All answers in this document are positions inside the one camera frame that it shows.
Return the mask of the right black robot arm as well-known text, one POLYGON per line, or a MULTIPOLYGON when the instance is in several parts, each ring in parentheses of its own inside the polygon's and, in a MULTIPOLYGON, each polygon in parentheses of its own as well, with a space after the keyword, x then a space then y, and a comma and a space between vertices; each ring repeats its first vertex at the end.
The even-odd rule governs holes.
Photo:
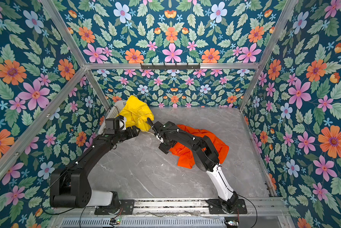
POLYGON ((167 122, 153 123, 147 118, 148 124, 154 130, 154 135, 161 141, 159 149, 168 154, 177 143, 191 151, 195 165, 205 172, 217 189, 221 208, 225 213, 234 211, 238 201, 238 194, 227 182, 219 160, 219 153, 208 136, 194 136, 180 129, 176 124, 167 122))

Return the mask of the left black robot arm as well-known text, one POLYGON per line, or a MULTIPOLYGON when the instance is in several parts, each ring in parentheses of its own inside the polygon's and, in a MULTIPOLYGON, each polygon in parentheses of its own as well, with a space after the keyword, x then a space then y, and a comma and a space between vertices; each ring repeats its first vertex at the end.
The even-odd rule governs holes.
POLYGON ((117 144, 137 137, 135 126, 98 135, 92 145, 75 161, 51 174, 50 206, 53 208, 108 207, 117 212, 121 203, 115 191, 91 188, 88 176, 99 160, 117 144))

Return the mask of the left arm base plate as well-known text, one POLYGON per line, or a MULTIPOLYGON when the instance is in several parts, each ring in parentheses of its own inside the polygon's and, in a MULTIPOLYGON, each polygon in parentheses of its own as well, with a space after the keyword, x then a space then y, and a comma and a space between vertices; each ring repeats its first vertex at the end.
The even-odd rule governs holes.
POLYGON ((109 206, 98 206, 95 215, 132 215, 134 204, 134 199, 115 200, 109 206))

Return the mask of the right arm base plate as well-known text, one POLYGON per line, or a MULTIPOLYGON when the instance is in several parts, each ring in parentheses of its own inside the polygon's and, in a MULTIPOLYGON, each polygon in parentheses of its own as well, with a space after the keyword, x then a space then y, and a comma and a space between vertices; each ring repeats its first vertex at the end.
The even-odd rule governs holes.
POLYGON ((208 199, 208 210, 210 214, 247 214, 247 208, 243 199, 228 202, 221 199, 208 199))

